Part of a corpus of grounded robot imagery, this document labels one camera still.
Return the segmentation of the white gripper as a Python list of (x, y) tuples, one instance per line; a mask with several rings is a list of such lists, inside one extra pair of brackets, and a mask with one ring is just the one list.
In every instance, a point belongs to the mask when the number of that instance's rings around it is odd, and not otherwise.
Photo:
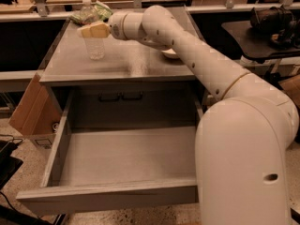
[(117, 11), (108, 21), (93, 22), (77, 29), (80, 38), (107, 38), (111, 34), (121, 40), (142, 40), (146, 37), (143, 30), (143, 14), (132, 11)]

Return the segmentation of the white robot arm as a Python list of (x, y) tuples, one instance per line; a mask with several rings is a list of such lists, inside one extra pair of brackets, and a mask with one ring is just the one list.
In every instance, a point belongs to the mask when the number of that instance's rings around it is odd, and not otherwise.
[(117, 11), (77, 33), (171, 49), (215, 98), (195, 140), (202, 225), (292, 225), (285, 150), (299, 115), (287, 95), (191, 35), (161, 6)]

